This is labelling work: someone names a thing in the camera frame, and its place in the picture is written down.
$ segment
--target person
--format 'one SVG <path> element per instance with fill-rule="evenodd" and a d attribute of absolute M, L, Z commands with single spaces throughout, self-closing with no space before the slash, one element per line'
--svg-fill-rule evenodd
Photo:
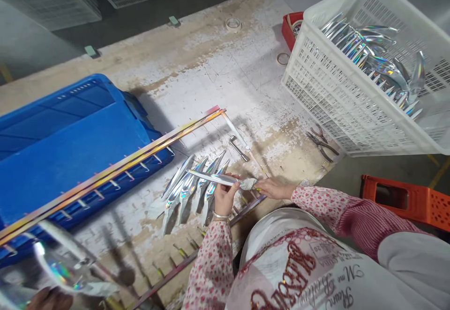
<path fill-rule="evenodd" d="M 367 199 L 322 187 L 256 188 L 290 199 L 263 217 L 233 275 L 231 214 L 239 185 L 216 189 L 215 216 L 189 276 L 184 309 L 449 309 L 450 246 Z M 364 253 L 335 239 L 351 236 Z"/>
<path fill-rule="evenodd" d="M 69 310 L 74 298 L 56 288 L 45 287 L 36 293 L 27 306 L 27 310 Z"/>

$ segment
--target white paint-stained table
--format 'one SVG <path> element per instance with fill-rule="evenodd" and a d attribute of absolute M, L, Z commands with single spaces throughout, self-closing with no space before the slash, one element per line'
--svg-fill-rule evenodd
<path fill-rule="evenodd" d="M 227 114 L 267 172 L 285 182 L 314 184 L 330 165 L 304 134 L 315 126 L 309 116 L 280 85 L 284 67 L 276 62 L 289 52 L 281 35 L 281 23 L 291 9 L 283 0 L 230 0 L 182 18 L 181 26 L 168 25 L 144 32 L 101 49 L 102 57 L 71 60 L 0 88 L 0 113 L 26 105 L 89 74 L 102 73 L 122 90 L 135 94 L 156 129 L 167 132 L 200 116 L 214 105 Z M 242 21 L 238 33 L 230 33 L 225 19 Z M 134 287 L 143 294 L 159 279 L 154 261 L 168 273 L 168 255 L 182 259 L 172 247 L 187 253 L 187 235 L 197 242 L 200 216 L 192 212 L 187 224 L 159 234 L 162 217 L 148 218 L 149 205 L 159 199 L 176 168 L 186 155 L 217 156 L 227 149 L 229 169 L 243 176 L 261 173 L 243 163 L 230 147 L 232 132 L 222 118 L 174 144 L 174 161 L 127 193 L 77 230 L 76 238 L 113 272 L 121 276 L 132 269 Z M 242 245 L 253 224 L 281 202 L 266 199 L 255 211 L 233 227 L 235 246 Z M 186 288 L 190 265 L 159 292 L 164 305 L 176 306 Z"/>

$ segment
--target masking tape roll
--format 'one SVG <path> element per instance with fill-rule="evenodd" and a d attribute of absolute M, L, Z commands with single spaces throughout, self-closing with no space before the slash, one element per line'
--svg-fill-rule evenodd
<path fill-rule="evenodd" d="M 229 32 L 237 33 L 242 28 L 242 23 L 236 17 L 228 17 L 225 20 L 225 26 Z"/>

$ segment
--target silver bangle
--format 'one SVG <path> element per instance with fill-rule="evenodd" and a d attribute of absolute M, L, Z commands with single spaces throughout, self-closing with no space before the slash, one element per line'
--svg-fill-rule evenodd
<path fill-rule="evenodd" d="M 214 212 L 214 211 L 212 211 L 212 214 L 215 216 L 215 217 L 217 217 L 218 219 L 229 219 L 229 218 L 231 218 L 232 217 L 232 215 L 230 214 L 230 215 L 227 215 L 227 216 L 223 216 L 223 215 L 219 215 L 219 214 L 216 214 L 216 212 Z"/>

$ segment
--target roll of tape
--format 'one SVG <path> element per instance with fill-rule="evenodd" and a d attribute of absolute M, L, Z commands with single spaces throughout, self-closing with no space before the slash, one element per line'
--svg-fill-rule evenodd
<path fill-rule="evenodd" d="M 237 33 L 242 28 L 242 23 L 236 17 L 228 17 L 225 20 L 225 26 L 229 32 Z"/>
<path fill-rule="evenodd" d="M 277 63 L 279 65 L 285 66 L 289 62 L 289 57 L 290 56 L 285 52 L 279 53 L 277 56 Z"/>

